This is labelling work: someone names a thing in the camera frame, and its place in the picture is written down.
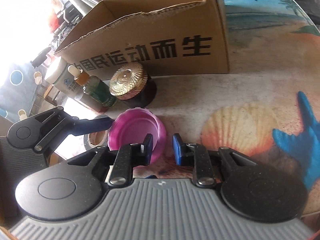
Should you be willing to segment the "tape roll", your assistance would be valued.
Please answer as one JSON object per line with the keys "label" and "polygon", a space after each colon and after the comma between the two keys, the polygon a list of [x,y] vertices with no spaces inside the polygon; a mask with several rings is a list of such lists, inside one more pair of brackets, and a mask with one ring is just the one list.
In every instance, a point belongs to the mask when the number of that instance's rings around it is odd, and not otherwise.
{"label": "tape roll", "polygon": [[98,146],[107,146],[108,133],[114,120],[105,114],[96,116],[89,121],[89,131],[91,133],[84,135],[84,147],[86,150]]}

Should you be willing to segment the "white plastic jar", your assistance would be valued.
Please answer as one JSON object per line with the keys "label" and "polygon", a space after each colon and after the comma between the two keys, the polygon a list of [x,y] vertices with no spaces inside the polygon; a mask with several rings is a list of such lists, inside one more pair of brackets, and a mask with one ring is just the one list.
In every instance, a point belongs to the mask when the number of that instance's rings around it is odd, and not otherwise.
{"label": "white plastic jar", "polygon": [[74,80],[74,76],[68,71],[69,63],[62,57],[57,57],[47,69],[45,80],[60,92],[70,98],[75,98],[80,85]]}

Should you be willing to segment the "green dropper bottle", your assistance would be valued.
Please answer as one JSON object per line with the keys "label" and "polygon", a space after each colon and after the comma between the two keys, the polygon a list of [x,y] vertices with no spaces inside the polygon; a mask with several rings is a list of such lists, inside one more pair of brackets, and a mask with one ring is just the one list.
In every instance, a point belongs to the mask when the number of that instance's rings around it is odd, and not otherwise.
{"label": "green dropper bottle", "polygon": [[108,85],[97,76],[89,75],[74,65],[68,66],[68,72],[74,76],[75,82],[82,87],[83,92],[100,103],[105,112],[116,103],[116,97],[110,93]]}

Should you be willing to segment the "gold lid black jar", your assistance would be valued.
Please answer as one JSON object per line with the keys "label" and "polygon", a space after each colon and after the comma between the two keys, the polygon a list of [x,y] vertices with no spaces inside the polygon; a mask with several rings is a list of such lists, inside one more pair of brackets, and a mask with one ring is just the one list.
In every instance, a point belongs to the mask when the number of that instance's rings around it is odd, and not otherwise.
{"label": "gold lid black jar", "polygon": [[131,62],[114,73],[109,91],[130,108],[145,108],[154,100],[157,85],[142,64]]}

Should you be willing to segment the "blue dotted cushion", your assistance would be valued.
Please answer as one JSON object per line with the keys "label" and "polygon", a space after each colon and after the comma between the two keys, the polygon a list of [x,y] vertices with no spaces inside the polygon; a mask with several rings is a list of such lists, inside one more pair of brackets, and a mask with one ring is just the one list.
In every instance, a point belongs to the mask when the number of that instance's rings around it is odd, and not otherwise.
{"label": "blue dotted cushion", "polygon": [[1,67],[1,116],[12,123],[18,122],[19,110],[30,114],[36,99],[38,85],[31,63],[22,66]]}

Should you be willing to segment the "beach print table mat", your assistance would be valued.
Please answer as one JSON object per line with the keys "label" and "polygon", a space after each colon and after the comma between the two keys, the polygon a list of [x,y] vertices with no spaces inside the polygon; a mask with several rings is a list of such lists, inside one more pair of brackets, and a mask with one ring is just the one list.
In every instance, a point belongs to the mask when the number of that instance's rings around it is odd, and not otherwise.
{"label": "beach print table mat", "polygon": [[164,123],[163,155],[135,177],[188,177],[172,135],[210,150],[231,147],[304,180],[304,215],[319,212],[319,31],[293,0],[225,0],[228,74],[155,79],[149,109]]}

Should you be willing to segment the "brown cardboard box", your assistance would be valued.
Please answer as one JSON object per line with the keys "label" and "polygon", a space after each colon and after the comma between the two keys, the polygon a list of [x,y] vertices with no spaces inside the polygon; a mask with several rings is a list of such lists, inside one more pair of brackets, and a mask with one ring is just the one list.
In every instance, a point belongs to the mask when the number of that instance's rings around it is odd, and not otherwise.
{"label": "brown cardboard box", "polygon": [[229,72],[223,0],[102,0],[56,55],[109,79],[139,62],[152,76]]}

